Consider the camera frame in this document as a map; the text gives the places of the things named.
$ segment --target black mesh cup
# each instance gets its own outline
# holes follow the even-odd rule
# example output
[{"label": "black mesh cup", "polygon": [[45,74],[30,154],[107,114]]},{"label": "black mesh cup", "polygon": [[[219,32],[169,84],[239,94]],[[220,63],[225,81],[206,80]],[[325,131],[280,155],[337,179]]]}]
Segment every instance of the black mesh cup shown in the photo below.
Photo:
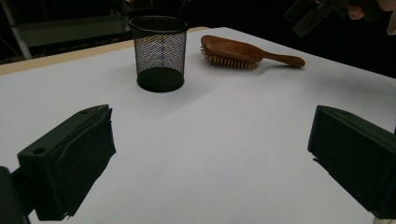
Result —
[{"label": "black mesh cup", "polygon": [[154,92],[175,91],[184,84],[186,22],[164,16],[131,19],[137,84]]}]

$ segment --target wooden hairbrush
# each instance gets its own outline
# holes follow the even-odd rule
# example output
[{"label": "wooden hairbrush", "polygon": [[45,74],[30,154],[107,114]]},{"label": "wooden hairbrush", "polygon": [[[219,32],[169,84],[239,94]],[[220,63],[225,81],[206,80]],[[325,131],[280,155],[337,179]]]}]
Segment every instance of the wooden hairbrush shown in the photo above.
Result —
[{"label": "wooden hairbrush", "polygon": [[213,35],[201,37],[201,52],[213,64],[227,67],[255,69],[262,59],[271,59],[294,67],[303,67],[299,57],[274,54],[253,45]]}]

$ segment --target human hand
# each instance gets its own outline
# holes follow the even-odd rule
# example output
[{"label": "human hand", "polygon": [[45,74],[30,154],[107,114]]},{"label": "human hand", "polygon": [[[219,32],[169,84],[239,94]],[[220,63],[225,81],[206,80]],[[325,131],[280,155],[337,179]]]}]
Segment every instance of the human hand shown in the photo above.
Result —
[{"label": "human hand", "polygon": [[[396,10],[396,0],[376,0],[379,7],[384,11],[394,11]],[[350,19],[353,21],[360,20],[364,17],[364,11],[360,5],[357,4],[347,4],[347,14]]]}]

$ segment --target white table surface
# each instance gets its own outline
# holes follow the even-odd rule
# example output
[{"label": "white table surface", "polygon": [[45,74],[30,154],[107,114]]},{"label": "white table surface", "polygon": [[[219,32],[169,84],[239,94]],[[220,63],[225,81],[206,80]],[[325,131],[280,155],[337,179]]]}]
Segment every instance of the white table surface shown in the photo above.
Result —
[{"label": "white table surface", "polygon": [[[215,67],[200,53],[202,35],[300,56],[306,66]],[[189,33],[187,42],[186,83],[168,93],[137,86],[133,48],[0,76],[0,165],[14,171],[17,153],[37,138],[109,104],[118,152],[64,223],[372,223],[307,143],[317,105],[393,132],[396,79],[228,28]],[[39,222],[35,212],[30,219]]]}]

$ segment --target hairbrush bristles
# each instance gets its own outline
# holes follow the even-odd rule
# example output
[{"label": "hairbrush bristles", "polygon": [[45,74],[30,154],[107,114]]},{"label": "hairbrush bristles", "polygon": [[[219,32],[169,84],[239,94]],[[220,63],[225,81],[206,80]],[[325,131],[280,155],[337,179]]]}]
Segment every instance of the hairbrush bristles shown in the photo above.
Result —
[{"label": "hairbrush bristles", "polygon": [[248,70],[253,70],[257,67],[257,64],[254,62],[248,62],[231,57],[217,55],[215,53],[211,53],[204,47],[201,47],[201,52],[208,61],[216,65]]}]

